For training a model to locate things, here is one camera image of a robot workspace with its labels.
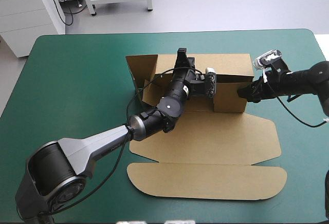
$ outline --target cardboard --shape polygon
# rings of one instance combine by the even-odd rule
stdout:
[[[158,162],[232,165],[252,165],[281,154],[272,121],[204,111],[186,111],[173,131],[131,141],[130,151]]]
[[[132,163],[127,173],[146,194],[201,199],[267,199],[287,180],[284,169],[270,166]]]
[[[244,84],[251,82],[254,76],[250,55],[248,54],[189,54],[188,56],[195,57],[195,68],[202,72],[205,72],[207,67],[214,68],[217,74],[217,82],[221,84],[222,88],[230,89],[233,87],[234,89],[231,92],[236,91],[239,86],[244,86]],[[127,56],[126,60],[136,88],[143,88],[155,76],[173,68],[176,57],[177,55],[175,54]],[[162,78],[150,84],[143,92],[142,101],[155,106],[167,90],[171,78],[172,74],[166,73]],[[205,101],[204,98],[194,99],[196,101],[187,102],[186,110],[209,111],[211,109],[212,111],[223,113],[242,113],[247,103],[245,99],[239,98],[237,95],[226,96],[218,89],[213,104],[210,104],[210,101]]]
[[[147,194],[162,197],[258,200],[278,194],[285,185],[286,172],[280,167],[251,166],[280,156],[281,148],[272,121],[243,113],[247,101],[236,91],[253,79],[250,56],[188,56],[195,57],[196,69],[215,69],[216,95],[213,100],[191,97],[170,133],[130,142],[131,152],[159,162],[130,164],[131,182]],[[126,59],[136,88],[143,88],[173,68],[176,55]],[[156,106],[171,78],[168,73],[150,84],[142,101]]]

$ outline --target green table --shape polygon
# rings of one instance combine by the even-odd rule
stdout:
[[[133,54],[249,53],[252,58],[280,49],[291,70],[308,69],[324,56],[313,36],[300,30],[224,31],[147,34],[83,34],[40,37],[0,119],[0,222],[17,222],[14,195],[25,159],[45,142],[84,138],[125,122],[125,107],[134,85],[125,56]],[[288,105],[310,123],[324,114],[314,96]],[[130,183],[126,167],[148,161],[126,147],[111,180],[80,205],[55,215],[57,222],[116,222],[195,219],[197,222],[319,222],[324,217],[324,178],[328,169],[329,126],[307,128],[276,100],[249,103],[246,112],[277,126],[282,156],[261,163],[288,173],[283,191],[262,201],[157,198]],[[262,136],[262,131],[254,131]],[[109,172],[118,155],[97,164],[87,189]]]

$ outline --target white cabinet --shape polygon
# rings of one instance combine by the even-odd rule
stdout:
[[[53,0],[0,0],[0,35],[17,57],[29,55],[36,39],[50,34],[65,34]]]

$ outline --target cardboard box flap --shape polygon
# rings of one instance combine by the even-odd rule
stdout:
[[[183,113],[170,133],[131,141],[130,151],[165,163],[230,165],[252,165],[281,155],[272,121],[245,113],[196,111]]]
[[[215,69],[217,75],[254,77],[250,55],[246,53],[230,54],[188,54],[195,57],[195,68],[205,72],[207,67]],[[175,66],[176,55],[159,54],[155,74],[159,74]]]
[[[154,76],[157,54],[126,56],[130,72],[138,88],[143,88],[144,81]]]
[[[260,200],[287,181],[284,169],[270,166],[132,163],[127,173],[137,189],[158,197]]]

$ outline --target black cable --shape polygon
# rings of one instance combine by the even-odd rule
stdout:
[[[282,102],[282,100],[279,98],[279,96],[277,95],[277,93],[272,89],[272,87],[270,86],[269,82],[267,82],[267,85],[268,87],[270,88],[270,90],[273,92],[273,94],[275,95],[276,99],[278,99],[278,101],[281,103],[281,105],[288,111],[289,114],[291,114],[291,116],[293,116],[296,120],[298,120],[300,123],[308,126],[308,127],[311,127],[311,128],[317,128],[317,127],[320,127],[324,124],[326,124],[327,122],[326,121],[323,121],[321,122],[320,124],[317,124],[317,125],[310,125],[304,121],[302,121],[301,119],[299,119],[296,115],[293,114],[293,112],[291,112],[289,110],[289,108]]]
[[[52,0],[52,1],[53,1],[53,3],[55,4],[55,7],[56,7],[56,10],[57,10],[58,16],[60,17],[61,21],[62,21],[65,25],[67,25],[67,26],[72,25],[72,24],[73,24],[73,15],[71,14],[71,18],[72,18],[71,23],[70,23],[70,24],[65,23],[64,20],[62,19],[61,15],[60,15],[60,12],[59,12],[59,10],[58,10],[58,7],[57,7],[57,4],[56,4],[55,0]]]
[[[169,71],[172,71],[172,70],[178,70],[178,69],[190,69],[190,70],[194,70],[194,71],[197,71],[199,72],[200,74],[203,74],[201,71],[197,70],[197,69],[194,69],[194,68],[191,68],[191,67],[176,67],[176,68],[171,68],[169,70],[166,70],[164,72],[162,72],[160,75],[156,76],[152,81],[150,81],[146,86],[144,86],[143,89],[141,89],[139,92],[137,92],[137,94],[134,95],[134,97],[132,97],[132,99],[129,101],[127,107],[126,107],[126,113],[128,115],[129,113],[129,107],[132,103],[132,101],[146,88],[148,87],[151,83],[153,83],[155,80],[157,80],[158,78],[160,78],[162,75],[164,75],[165,73],[169,72]],[[129,135],[130,133],[127,133],[126,137],[125,137],[125,140],[124,142],[122,143],[122,146],[121,146],[121,150],[120,150],[120,153],[119,153],[119,156],[117,158],[117,161],[115,163],[115,165],[113,166],[111,172],[103,179],[103,181],[97,186],[95,187],[91,192],[89,192],[87,195],[85,195],[84,197],[80,198],[79,200],[77,200],[76,202],[60,209],[60,210],[57,210],[57,211],[54,211],[54,212],[51,212],[51,213],[42,213],[40,215],[54,215],[54,214],[58,214],[58,213],[61,213],[65,210],[68,210],[72,207],[74,207],[75,205],[81,203],[83,200],[87,199],[88,197],[90,197],[93,193],[95,193],[98,189],[100,189],[104,184],[105,182],[112,176],[112,174],[114,173],[114,171],[116,170],[118,164],[119,164],[119,161],[121,159],[121,156],[122,156],[122,153],[123,153],[123,150],[124,150],[124,146],[125,144],[128,142],[128,139],[129,139]]]
[[[112,176],[112,174],[114,173],[114,171],[117,169],[117,166],[119,164],[119,161],[121,159],[121,156],[123,154],[123,150],[124,150],[124,146],[126,145],[126,143],[128,142],[128,139],[129,139],[129,135],[130,133],[127,133],[125,139],[124,139],[124,142],[122,143],[122,146],[121,146],[121,150],[120,150],[120,153],[119,153],[119,156],[112,168],[112,170],[110,171],[110,173],[103,179],[103,181],[98,185],[96,186],[91,192],[89,192],[87,195],[85,195],[84,197],[80,198],[79,200],[77,200],[76,202],[60,209],[60,210],[57,210],[57,211],[54,211],[54,212],[51,212],[51,213],[44,213],[44,214],[40,214],[40,215],[54,215],[54,214],[58,214],[58,213],[61,213],[65,210],[68,210],[72,207],[74,207],[75,205],[81,203],[83,200],[86,200],[88,197],[90,197],[93,193],[95,193],[98,189],[100,189],[105,183],[106,181]]]
[[[80,11],[77,11],[77,12],[73,12],[72,14],[78,14],[80,12],[82,12],[84,9],[87,8],[87,5],[85,5]]]
[[[166,74],[167,72],[169,71],[173,71],[173,70],[178,70],[178,69],[189,69],[189,70],[194,70],[194,71],[197,71],[199,72],[200,74],[203,74],[200,70],[197,70],[197,69],[194,69],[194,68],[191,68],[191,67],[176,67],[176,68],[171,68],[171,69],[168,69],[162,73],[160,73],[158,76],[156,76],[154,79],[152,79],[146,86],[144,86],[139,92],[137,92],[134,97],[129,101],[128,105],[127,105],[127,109],[126,109],[126,118],[127,118],[127,123],[129,124],[129,107],[131,105],[131,103],[133,102],[133,100],[139,95],[142,93],[142,91],[148,87],[150,84],[152,84],[155,80],[157,80],[158,78],[162,77],[162,75]]]

